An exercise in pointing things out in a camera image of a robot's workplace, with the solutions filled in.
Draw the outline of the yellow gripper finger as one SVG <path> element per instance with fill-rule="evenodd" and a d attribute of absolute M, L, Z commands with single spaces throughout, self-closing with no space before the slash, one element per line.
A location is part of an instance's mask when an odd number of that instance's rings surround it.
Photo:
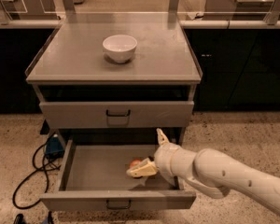
<path fill-rule="evenodd" d="M 157 138 L 158 138 L 158 143 L 160 146 L 166 145 L 169 143 L 169 139 L 165 135 L 165 133 L 162 131 L 161 128 L 157 128 Z"/>
<path fill-rule="evenodd" d="M 129 168 L 126 171 L 127 176 L 133 178 L 140 178 L 144 176 L 152 176 L 158 172 L 158 169 L 154 161 L 151 161 L 150 158 L 142 160 L 138 165 L 133 168 Z"/>

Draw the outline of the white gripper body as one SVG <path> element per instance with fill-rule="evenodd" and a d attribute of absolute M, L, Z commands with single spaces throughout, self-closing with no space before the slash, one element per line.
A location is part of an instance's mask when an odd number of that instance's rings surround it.
<path fill-rule="evenodd" d="M 166 143 L 159 146 L 154 154 L 154 162 L 159 173 L 172 186 L 175 186 L 175 176 L 171 171 L 171 159 L 179 149 L 179 145 Z"/>

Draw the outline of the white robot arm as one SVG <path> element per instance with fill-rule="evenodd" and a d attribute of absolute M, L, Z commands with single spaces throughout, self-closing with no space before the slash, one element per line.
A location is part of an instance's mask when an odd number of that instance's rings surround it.
<path fill-rule="evenodd" d="M 199 152 L 171 143 L 157 130 L 159 147 L 126 171 L 130 177 L 159 174 L 166 181 L 179 177 L 199 192 L 213 198 L 226 197 L 233 189 L 280 216 L 280 178 L 253 169 L 232 157 L 206 148 Z"/>

